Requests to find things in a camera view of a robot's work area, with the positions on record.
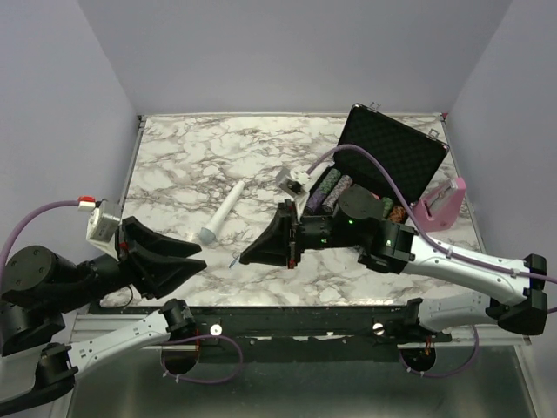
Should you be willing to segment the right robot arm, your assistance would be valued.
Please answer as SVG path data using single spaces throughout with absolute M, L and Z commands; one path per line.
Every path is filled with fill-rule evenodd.
M 374 272 L 424 276 L 466 288 L 453 297 L 415 300 L 415 311 L 400 320 L 408 340 L 479 324 L 520 335 L 543 334 L 549 314 L 542 286 L 544 258 L 531 254 L 523 260 L 504 259 L 452 246 L 384 219 L 383 208 L 379 199 L 357 186 L 340 194 L 329 215 L 299 216 L 287 199 L 238 261 L 293 269 L 306 250 L 355 248 L 358 262 Z

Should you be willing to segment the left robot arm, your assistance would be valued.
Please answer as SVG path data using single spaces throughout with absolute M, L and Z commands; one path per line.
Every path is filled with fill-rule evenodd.
M 74 264 L 44 246 L 8 261 L 1 285 L 1 414 L 54 401 L 78 379 L 118 356 L 153 344 L 187 342 L 196 330 L 183 300 L 172 299 L 129 326 L 74 344 L 56 343 L 64 314 L 132 286 L 146 299 L 172 293 L 205 269 L 198 244 L 155 233 L 136 218 L 92 221 L 86 239 L 102 251 Z

